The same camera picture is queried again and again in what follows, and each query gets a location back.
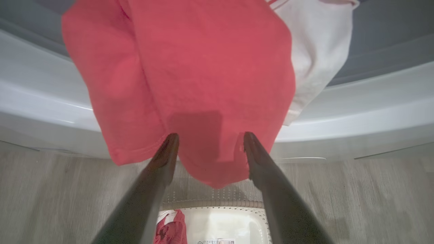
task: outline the wooden floor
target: wooden floor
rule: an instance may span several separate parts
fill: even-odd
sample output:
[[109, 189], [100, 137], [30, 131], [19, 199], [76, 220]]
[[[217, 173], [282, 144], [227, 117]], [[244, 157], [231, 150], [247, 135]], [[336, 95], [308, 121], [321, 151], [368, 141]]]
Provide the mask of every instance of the wooden floor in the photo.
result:
[[[89, 243], [145, 163], [0, 152], [0, 243]], [[279, 164], [336, 243], [434, 243], [434, 158]], [[260, 194], [213, 190], [177, 166], [165, 201]]]

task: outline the red garment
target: red garment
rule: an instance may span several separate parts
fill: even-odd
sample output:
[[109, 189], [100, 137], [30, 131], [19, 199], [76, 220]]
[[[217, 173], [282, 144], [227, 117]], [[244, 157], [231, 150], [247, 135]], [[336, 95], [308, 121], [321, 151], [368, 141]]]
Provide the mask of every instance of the red garment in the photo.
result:
[[177, 213], [173, 222], [165, 225], [166, 218], [164, 218], [157, 224], [154, 244], [187, 244], [185, 216], [181, 210], [176, 209], [175, 211]]
[[270, 151], [294, 95], [291, 35], [264, 0], [77, 0], [62, 31], [118, 165], [176, 132], [190, 175], [244, 180], [242, 134]]

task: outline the clothing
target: clothing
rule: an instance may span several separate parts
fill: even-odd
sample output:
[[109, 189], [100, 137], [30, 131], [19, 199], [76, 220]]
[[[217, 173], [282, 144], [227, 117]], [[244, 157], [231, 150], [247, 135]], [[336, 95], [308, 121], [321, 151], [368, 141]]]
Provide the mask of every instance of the clothing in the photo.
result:
[[157, 223], [154, 244], [187, 244], [184, 214], [179, 209], [169, 212], [159, 213], [159, 217], [163, 218]]
[[357, 0], [270, 0], [292, 34], [296, 93], [286, 115], [289, 125], [326, 87], [348, 57], [352, 11]]
[[264, 0], [77, 0], [62, 33], [118, 165], [176, 132], [191, 176], [244, 180], [244, 132], [270, 151], [295, 92], [290, 32]]

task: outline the red and white garment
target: red and white garment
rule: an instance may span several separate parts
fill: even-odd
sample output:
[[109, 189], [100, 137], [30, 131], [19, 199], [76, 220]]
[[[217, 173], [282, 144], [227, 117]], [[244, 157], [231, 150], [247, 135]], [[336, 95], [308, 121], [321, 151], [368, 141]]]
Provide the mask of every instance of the red and white garment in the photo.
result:
[[294, 95], [284, 125], [326, 87], [348, 57], [357, 0], [267, 0], [292, 35]]
[[181, 210], [159, 212], [154, 244], [187, 244], [185, 216]]

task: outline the floor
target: floor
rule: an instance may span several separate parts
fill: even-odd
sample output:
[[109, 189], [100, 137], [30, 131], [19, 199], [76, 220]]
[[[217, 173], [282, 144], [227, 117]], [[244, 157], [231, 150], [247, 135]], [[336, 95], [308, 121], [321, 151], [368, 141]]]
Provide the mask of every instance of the floor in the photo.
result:
[[[90, 243], [145, 166], [0, 151], [0, 242]], [[434, 243], [434, 158], [279, 167], [336, 243]], [[213, 190], [177, 165], [163, 206], [200, 201], [261, 204], [262, 196], [248, 180]]]

